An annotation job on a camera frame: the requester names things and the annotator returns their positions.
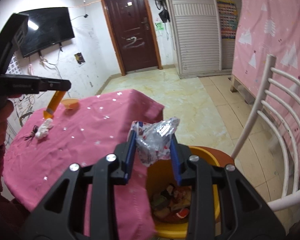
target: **door handle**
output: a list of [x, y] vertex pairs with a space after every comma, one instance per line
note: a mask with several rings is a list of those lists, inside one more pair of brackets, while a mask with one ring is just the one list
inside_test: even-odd
[[147, 17], [144, 17], [144, 21], [141, 22], [142, 24], [144, 24], [146, 26], [146, 30], [149, 30], [150, 29], [150, 26], [149, 26], [149, 22], [148, 22], [148, 18]]
[[141, 22], [142, 24], [147, 24], [148, 23], [148, 18], [144, 17], [144, 22]]

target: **white wall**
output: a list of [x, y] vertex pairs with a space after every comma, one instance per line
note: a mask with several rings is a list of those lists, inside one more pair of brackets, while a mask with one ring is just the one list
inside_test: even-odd
[[[154, 24], [162, 22], [159, 17], [160, 11], [157, 9], [154, 0], [148, 1]], [[96, 28], [96, 32], [98, 32], [98, 37], [100, 38], [100, 43], [102, 44], [101, 50], [106, 59], [107, 69], [109, 69], [111, 74], [120, 73], [119, 64], [110, 38], [109, 29], [106, 25], [106, 18], [103, 13], [102, 4], [100, 2], [92, 4], [88, 7], [88, 12], [88, 14], [91, 15], [92, 21]], [[170, 23], [167, 23], [166, 26], [168, 34], [166, 31], [156, 30], [157, 42], [162, 65], [170, 65], [174, 63]]]
[[[81, 5], [82, 0], [1, 0], [0, 1], [0, 30], [14, 12], [31, 10], [44, 7], [71, 7]], [[84, 15], [84, 8], [69, 8], [71, 19]], [[72, 21], [75, 38], [63, 42], [63, 52], [60, 52], [58, 69], [64, 79], [72, 82], [69, 91], [74, 98], [85, 98], [95, 95], [106, 79], [110, 71], [106, 68], [105, 59], [100, 48], [99, 38], [94, 32], [94, 26], [90, 17], [79, 17]], [[81, 52], [86, 63], [79, 65], [74, 54]], [[51, 63], [58, 59], [58, 45], [54, 45], [42, 51], [45, 58]], [[17, 54], [18, 61], [23, 73], [27, 74], [29, 59], [23, 59]], [[44, 68], [39, 64], [38, 54], [30, 57], [34, 75], [60, 78], [56, 70]], [[19, 117], [27, 112], [33, 112], [42, 107], [47, 107], [53, 92], [40, 95], [27, 96], [22, 101], [15, 99], [15, 112], [9, 119], [8, 134], [11, 138], [20, 130]]]

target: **white metal chair back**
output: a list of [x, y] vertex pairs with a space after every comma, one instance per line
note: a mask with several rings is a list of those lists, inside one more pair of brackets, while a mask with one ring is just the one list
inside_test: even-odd
[[[272, 79], [273, 73], [277, 73], [279, 75], [282, 75], [283, 77], [293, 81], [296, 85], [300, 87], [300, 80], [295, 78], [294, 76], [286, 73], [285, 71], [276, 69], [275, 66], [276, 57], [273, 55], [267, 55], [266, 58], [266, 64], [262, 75], [262, 81], [258, 90], [258, 95], [255, 100], [255, 103], [253, 104], [252, 110], [250, 112], [250, 115], [248, 117], [248, 121], [246, 122], [246, 125], [242, 131], [242, 134], [239, 137], [239, 140], [237, 144], [234, 147], [234, 150], [231, 154], [231, 157], [235, 159], [240, 152], [243, 144], [245, 143], [246, 139], [249, 136], [249, 133], [251, 132], [251, 129], [253, 125], [255, 124], [258, 115], [265, 120], [265, 122], [270, 126], [270, 128], [273, 130], [274, 134], [277, 136], [279, 144], [282, 149], [283, 154], [283, 162], [284, 162], [284, 180], [283, 180], [283, 189], [282, 189], [282, 196], [280, 199], [271, 201], [268, 203], [270, 208], [273, 211], [282, 210], [285, 208], [289, 208], [290, 206], [293, 206], [295, 204], [300, 203], [300, 190], [298, 190], [298, 183], [299, 183], [299, 155], [298, 155], [298, 147], [296, 143], [296, 139], [292, 133], [292, 130], [286, 120], [276, 111], [271, 105], [269, 105], [265, 98], [266, 96], [269, 96], [279, 102], [283, 107], [287, 109], [287, 111], [292, 115], [296, 123], [298, 124], [299, 130], [300, 130], [300, 118], [297, 115], [297, 113], [292, 109], [292, 107], [287, 104], [284, 100], [282, 100], [279, 96], [275, 95], [273, 92], [269, 91], [270, 84], [273, 84], [274, 86], [278, 87], [279, 89], [286, 92], [289, 96], [294, 98], [298, 104], [300, 105], [300, 97], [285, 87], [284, 85], [280, 84], [276, 80]], [[291, 155], [293, 157], [294, 161], [294, 180], [293, 180], [293, 189], [292, 194], [287, 195], [288, 190], [288, 180], [289, 180], [289, 160], [288, 160], [288, 151], [285, 145], [285, 142], [282, 138], [282, 135], [280, 134], [277, 127], [269, 120], [269, 118], [262, 112], [263, 108], [267, 108], [270, 112], [273, 113], [274, 116], [276, 116], [281, 123], [283, 124], [285, 130], [289, 134], [289, 137], [291, 139], [292, 144], [292, 152]]]

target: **white cabinet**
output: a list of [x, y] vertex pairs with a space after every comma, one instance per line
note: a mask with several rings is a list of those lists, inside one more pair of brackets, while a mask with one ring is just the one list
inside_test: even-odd
[[216, 0], [168, 0], [181, 78], [226, 73]]

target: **beige floor tile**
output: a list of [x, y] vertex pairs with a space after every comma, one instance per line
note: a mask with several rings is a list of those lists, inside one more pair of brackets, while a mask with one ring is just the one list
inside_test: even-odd
[[[282, 182], [279, 178], [279, 175], [276, 175], [272, 179], [268, 180], [267, 185], [268, 185], [271, 201], [280, 199], [282, 194]], [[275, 212], [275, 214], [277, 218], [279, 218], [280, 222], [282, 223], [282, 225], [285, 227], [287, 231], [291, 226], [291, 221], [292, 221], [291, 211], [289, 209], [284, 209]]]
[[222, 76], [211, 76], [209, 77], [211, 79], [211, 81], [214, 84], [223, 84], [223, 83], [228, 83], [229, 82], [229, 77], [231, 77], [231, 75], [222, 75]]
[[202, 85], [204, 85], [204, 86], [213, 85], [213, 82], [211, 81], [211, 79], [209, 77], [201, 77], [199, 79], [200, 79]]
[[256, 187], [256, 191], [261, 195], [261, 197], [263, 197], [263, 199], [267, 203], [271, 201], [268, 186], [267, 186], [266, 182], [264, 182], [261, 185], [259, 185], [258, 187]]
[[[281, 182], [281, 185], [283, 186], [283, 180], [284, 180], [284, 172], [279, 172], [279, 178], [280, 178], [280, 182]], [[292, 193], [292, 189], [293, 189], [293, 180], [294, 180], [294, 177], [293, 175], [290, 176], [288, 178], [288, 190], [287, 190], [287, 195], [290, 195]]]
[[282, 183], [279, 174], [275, 175], [272, 179], [267, 180], [267, 185], [271, 201], [281, 198]]
[[[280, 146], [279, 142], [276, 144], [269, 143], [269, 149], [272, 152], [272, 156], [274, 159], [274, 165], [277, 168], [278, 173], [283, 175], [284, 174], [284, 162], [283, 162], [283, 154], [282, 154], [282, 150], [281, 150], [281, 146]], [[290, 158], [289, 154], [290, 153], [288, 152], [289, 162], [293, 162], [293, 160]]]
[[215, 84], [229, 104], [243, 102], [244, 98], [238, 92], [230, 92], [230, 81]]
[[274, 157], [268, 147], [268, 132], [262, 131], [251, 134], [249, 139], [258, 156], [266, 181], [278, 175]]
[[[235, 145], [238, 140], [236, 139], [232, 141]], [[240, 160], [244, 176], [254, 187], [266, 182], [257, 154], [255, 153], [249, 139], [247, 139], [244, 143], [237, 158]]]
[[244, 171], [243, 171], [242, 164], [241, 164], [239, 158], [236, 158], [236, 159], [234, 160], [234, 165], [235, 165], [236, 168], [241, 172], [241, 174], [244, 176]]
[[275, 212], [275, 215], [280, 220], [281, 224], [283, 225], [286, 233], [289, 232], [289, 228], [292, 226], [292, 214], [289, 209], [284, 209]]
[[225, 123], [231, 139], [237, 139], [242, 133], [243, 127], [229, 105], [217, 106], [218, 112]]
[[[236, 116], [238, 117], [240, 123], [244, 127], [246, 125], [246, 122], [250, 115], [251, 106], [249, 106], [245, 102], [230, 104], [230, 106], [231, 106], [232, 110], [234, 111], [234, 113], [236, 114]], [[253, 133], [261, 132], [261, 131], [263, 131], [262, 124], [260, 123], [260, 120], [257, 119], [257, 121], [254, 124], [250, 133], [253, 134]]]
[[225, 100], [223, 95], [217, 89], [215, 85], [212, 86], [205, 86], [206, 91], [208, 92], [209, 96], [211, 97], [213, 104], [215, 106], [222, 106], [227, 105], [228, 102]]
[[199, 78], [180, 79], [175, 69], [128, 74], [110, 81], [104, 92], [136, 89], [165, 106], [164, 119], [176, 116], [178, 142], [230, 154], [233, 142]]
[[294, 205], [289, 208], [292, 214], [292, 224], [300, 220], [300, 204]]

